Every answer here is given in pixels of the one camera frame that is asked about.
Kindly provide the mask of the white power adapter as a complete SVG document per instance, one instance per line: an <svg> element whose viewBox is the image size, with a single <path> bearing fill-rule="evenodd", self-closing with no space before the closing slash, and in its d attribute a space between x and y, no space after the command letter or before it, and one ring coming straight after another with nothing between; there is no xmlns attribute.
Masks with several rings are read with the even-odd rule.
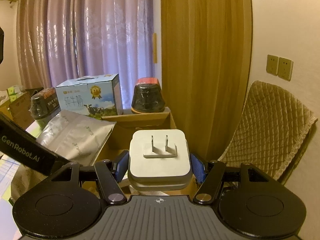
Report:
<svg viewBox="0 0 320 240"><path fill-rule="evenodd" d="M136 131L130 142L127 177L138 191L175 191L192 178L189 148L179 129Z"/></svg>

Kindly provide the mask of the silver foil pouch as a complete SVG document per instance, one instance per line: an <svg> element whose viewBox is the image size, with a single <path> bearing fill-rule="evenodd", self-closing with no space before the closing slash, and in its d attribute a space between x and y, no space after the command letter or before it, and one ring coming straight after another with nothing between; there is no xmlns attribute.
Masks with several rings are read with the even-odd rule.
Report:
<svg viewBox="0 0 320 240"><path fill-rule="evenodd" d="M36 141L69 161L91 166L98 158L115 124L62 110L48 122Z"/></svg>

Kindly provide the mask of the cardboard boxes beside table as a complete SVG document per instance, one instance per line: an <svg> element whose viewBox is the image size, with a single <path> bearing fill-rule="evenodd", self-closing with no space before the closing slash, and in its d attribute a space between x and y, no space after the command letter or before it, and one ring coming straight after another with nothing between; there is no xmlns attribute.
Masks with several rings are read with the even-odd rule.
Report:
<svg viewBox="0 0 320 240"><path fill-rule="evenodd" d="M43 90L43 87L23 89L14 85L1 90L1 112L15 124L26 129L34 119L31 117L31 97Z"/></svg>

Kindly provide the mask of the dark wrapped bowl container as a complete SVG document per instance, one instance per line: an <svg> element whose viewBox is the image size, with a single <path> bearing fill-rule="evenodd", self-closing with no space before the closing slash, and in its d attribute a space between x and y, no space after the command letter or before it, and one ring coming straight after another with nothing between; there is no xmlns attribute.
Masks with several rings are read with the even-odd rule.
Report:
<svg viewBox="0 0 320 240"><path fill-rule="evenodd" d="M30 100L30 114L40 129L44 129L60 111L59 101L54 87L36 93Z"/></svg>

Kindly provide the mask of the brown cardboard box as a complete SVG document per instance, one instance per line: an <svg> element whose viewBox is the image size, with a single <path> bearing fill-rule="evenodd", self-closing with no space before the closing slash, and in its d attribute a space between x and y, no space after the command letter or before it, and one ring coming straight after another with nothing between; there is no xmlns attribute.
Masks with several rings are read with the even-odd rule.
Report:
<svg viewBox="0 0 320 240"><path fill-rule="evenodd" d="M116 125L114 126L110 137L108 138L96 161L101 161L104 159L110 159L111 161L114 161L117 156L123 152L123 150L129 150L130 141L136 131L146 129L176 129L174 118L168 107L166 107L165 110L160 113L133 114L130 110L127 110L126 114L124 115L107 116L104 117L104 120L116 122ZM95 182L84 182L82 187L98 195L98 189ZM129 187L129 181L125 178L120 183L120 187L124 189L127 197L129 197L130 194L164 193L168 195L188 195L192 198L198 189L194 176L192 176L191 181L186 188L177 191L160 191L158 193L139 192L132 187Z"/></svg>

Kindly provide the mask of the quilted brown chair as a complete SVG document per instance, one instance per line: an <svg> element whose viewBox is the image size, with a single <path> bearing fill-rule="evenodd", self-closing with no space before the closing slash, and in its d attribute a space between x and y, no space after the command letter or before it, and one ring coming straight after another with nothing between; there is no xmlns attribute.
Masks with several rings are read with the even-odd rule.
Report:
<svg viewBox="0 0 320 240"><path fill-rule="evenodd" d="M249 162L285 184L300 162L317 117L289 91L254 81L231 142L219 158Z"/></svg>

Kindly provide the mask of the blue milk carton box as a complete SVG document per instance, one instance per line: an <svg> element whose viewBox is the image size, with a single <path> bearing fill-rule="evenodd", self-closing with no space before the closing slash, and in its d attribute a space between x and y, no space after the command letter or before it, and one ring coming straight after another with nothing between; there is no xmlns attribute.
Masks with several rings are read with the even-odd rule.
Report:
<svg viewBox="0 0 320 240"><path fill-rule="evenodd" d="M67 80L57 85L55 90L62 110L96 119L123 113L118 74Z"/></svg>

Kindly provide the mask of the purple curtain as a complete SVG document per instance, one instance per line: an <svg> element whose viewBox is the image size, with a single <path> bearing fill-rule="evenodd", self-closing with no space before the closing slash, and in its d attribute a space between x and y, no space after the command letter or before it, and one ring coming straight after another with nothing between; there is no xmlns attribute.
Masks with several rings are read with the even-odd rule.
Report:
<svg viewBox="0 0 320 240"><path fill-rule="evenodd" d="M17 53L25 88L118 74L123 107L154 75L153 0L19 0Z"/></svg>

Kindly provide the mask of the wooden door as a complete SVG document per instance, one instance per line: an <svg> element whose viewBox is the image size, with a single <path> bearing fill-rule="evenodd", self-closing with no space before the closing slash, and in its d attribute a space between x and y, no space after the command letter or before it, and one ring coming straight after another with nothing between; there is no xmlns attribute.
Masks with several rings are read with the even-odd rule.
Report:
<svg viewBox="0 0 320 240"><path fill-rule="evenodd" d="M162 89L191 153L217 159L240 120L252 0L161 0Z"/></svg>

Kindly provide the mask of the wooden wall hanger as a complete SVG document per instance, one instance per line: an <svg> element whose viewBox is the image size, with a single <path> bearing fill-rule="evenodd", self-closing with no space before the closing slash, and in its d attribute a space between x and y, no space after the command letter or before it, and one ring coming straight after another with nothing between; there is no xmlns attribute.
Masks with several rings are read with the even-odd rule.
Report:
<svg viewBox="0 0 320 240"><path fill-rule="evenodd" d="M153 55L153 62L154 64L157 64L158 63L158 60L157 60L157 34L156 33L153 33L152 35L152 55Z"/></svg>

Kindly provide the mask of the wall socket plates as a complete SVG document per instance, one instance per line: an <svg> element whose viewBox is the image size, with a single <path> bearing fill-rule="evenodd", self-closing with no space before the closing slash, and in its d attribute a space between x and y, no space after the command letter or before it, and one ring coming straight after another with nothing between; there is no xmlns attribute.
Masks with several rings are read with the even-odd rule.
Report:
<svg viewBox="0 0 320 240"><path fill-rule="evenodd" d="M293 61L274 55L267 56L266 72L279 78L291 81L293 71Z"/></svg>

